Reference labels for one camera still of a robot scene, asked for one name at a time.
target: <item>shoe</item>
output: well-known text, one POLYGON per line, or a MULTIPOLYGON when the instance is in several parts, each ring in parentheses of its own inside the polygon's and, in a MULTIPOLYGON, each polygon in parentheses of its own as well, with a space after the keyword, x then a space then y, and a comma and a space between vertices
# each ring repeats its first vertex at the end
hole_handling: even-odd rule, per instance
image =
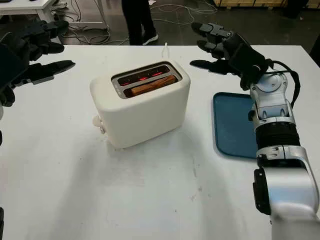
POLYGON ((66 1, 61 1, 61 0, 57 0, 55 1, 54 4, 52 4, 51 10, 57 10, 57 9, 64 9, 67 7, 67 2, 66 1))
POLYGON ((159 36, 156 32, 152 35, 144 34, 142 37, 142 45, 145 46, 151 42, 158 40, 158 38, 159 38, 159 36))

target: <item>floor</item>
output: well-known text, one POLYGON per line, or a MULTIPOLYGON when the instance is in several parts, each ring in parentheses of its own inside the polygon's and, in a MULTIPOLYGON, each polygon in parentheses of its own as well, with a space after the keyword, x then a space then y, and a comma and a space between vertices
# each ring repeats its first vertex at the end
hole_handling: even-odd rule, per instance
MULTIPOLYGON (((76 0, 81 10, 81 21, 99 22, 101 16, 94 0, 76 0)), ((185 8, 176 11, 163 12, 156 6, 163 4, 183 5, 195 9, 212 10, 213 8, 204 3, 205 0, 157 0, 151 6, 152 17, 156 30, 159 34, 157 42, 153 45, 195 45, 196 41, 201 39, 196 35, 190 23, 191 16, 185 8)), ((64 17, 67 21, 72 21, 70 17, 76 19, 71 0, 67 0, 68 8, 60 14, 67 15, 64 17)), ((118 45, 120 43, 128 45, 129 42, 121 42, 128 37, 126 21, 122 13, 121 0, 105 0, 104 14, 107 24, 111 29, 111 37, 109 44, 118 45)), ((162 10, 172 10, 174 7, 166 7, 162 10)), ((307 52, 310 52, 317 36, 320 34, 320 10, 303 10, 299 17, 290 19, 283 16, 282 9, 268 10, 266 8, 232 8, 230 10, 221 8, 216 13, 202 14, 192 11, 195 22, 201 23, 217 23, 224 26, 228 30, 243 35, 253 45, 302 45, 307 52)), ((94 36, 105 35, 105 31, 91 30, 87 32, 77 32, 79 36, 91 38, 94 36)), ((76 38, 62 39, 64 44, 78 45, 85 44, 76 38)))

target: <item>white toaster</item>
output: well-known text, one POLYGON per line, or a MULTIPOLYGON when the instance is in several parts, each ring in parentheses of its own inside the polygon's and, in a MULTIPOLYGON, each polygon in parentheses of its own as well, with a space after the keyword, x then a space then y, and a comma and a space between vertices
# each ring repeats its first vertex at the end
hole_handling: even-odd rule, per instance
POLYGON ((90 83, 95 125, 115 148, 139 144, 183 123, 189 88, 189 76, 172 60, 110 72, 90 83))

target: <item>white desk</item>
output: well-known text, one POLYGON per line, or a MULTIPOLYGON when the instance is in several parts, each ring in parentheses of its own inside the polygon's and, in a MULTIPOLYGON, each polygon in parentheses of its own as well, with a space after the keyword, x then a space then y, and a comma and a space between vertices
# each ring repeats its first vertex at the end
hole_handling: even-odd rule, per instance
MULTIPOLYGON (((191 67, 211 60, 196 46, 171 46, 191 87, 182 127, 114 150, 93 126, 90 81, 110 62, 153 59, 162 47, 66 46, 43 64, 76 66, 52 81, 15 90, 0 122, 3 239, 15 240, 270 240, 269 217, 255 208, 255 160, 217 152, 212 97, 242 93, 240 80, 191 67)), ((300 46, 255 46, 300 75, 294 106, 301 144, 320 186, 320 68, 300 46)), ((287 97, 292 99, 289 80, 287 97)))
POLYGON ((55 0, 12 0, 0 3, 0 15, 25 15, 37 14, 41 20, 48 23, 54 21, 51 6, 55 0))

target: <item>robotic arm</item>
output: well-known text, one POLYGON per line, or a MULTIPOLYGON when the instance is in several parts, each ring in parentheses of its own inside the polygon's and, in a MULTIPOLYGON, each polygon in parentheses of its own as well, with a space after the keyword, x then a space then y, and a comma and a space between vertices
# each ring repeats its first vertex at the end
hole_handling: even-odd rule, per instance
POLYGON ((72 68, 71 60, 53 62, 47 65, 40 63, 29 65, 43 54, 57 54, 64 51, 64 46, 51 42, 51 39, 66 33, 69 23, 39 21, 27 25, 24 29, 8 32, 0 38, 0 120, 3 107, 11 107, 15 102, 14 88, 33 83, 39 84, 54 78, 55 74, 72 68))
POLYGON ((190 64, 238 75, 241 88, 250 90, 254 104, 248 118, 254 125, 259 166, 254 171, 255 206, 270 215, 272 239, 318 240, 319 191, 292 110, 300 91, 298 74, 282 62, 265 59, 239 34, 223 26, 193 23, 192 29, 207 38, 197 45, 217 61, 194 60, 190 64), (285 70, 274 70, 275 64, 285 70), (284 73, 290 73, 295 83, 291 103, 286 99, 284 73))

